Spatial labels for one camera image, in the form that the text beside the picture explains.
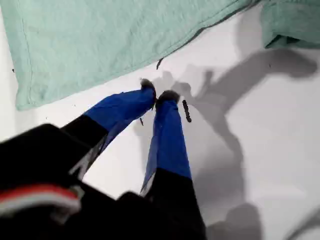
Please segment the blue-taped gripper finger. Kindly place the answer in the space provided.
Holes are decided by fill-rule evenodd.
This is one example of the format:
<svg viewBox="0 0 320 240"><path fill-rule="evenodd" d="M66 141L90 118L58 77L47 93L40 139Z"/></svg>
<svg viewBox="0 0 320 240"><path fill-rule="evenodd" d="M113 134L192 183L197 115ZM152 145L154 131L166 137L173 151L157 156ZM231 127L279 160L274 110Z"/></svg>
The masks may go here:
<svg viewBox="0 0 320 240"><path fill-rule="evenodd" d="M164 91L155 104L153 136L141 193L155 208L167 239L205 240L206 228L192 181L181 117L180 95Z"/></svg>
<svg viewBox="0 0 320 240"><path fill-rule="evenodd" d="M61 129L89 147L69 173L83 179L95 160L131 122L142 117L156 103L156 89L143 78L140 89L105 97Z"/></svg>

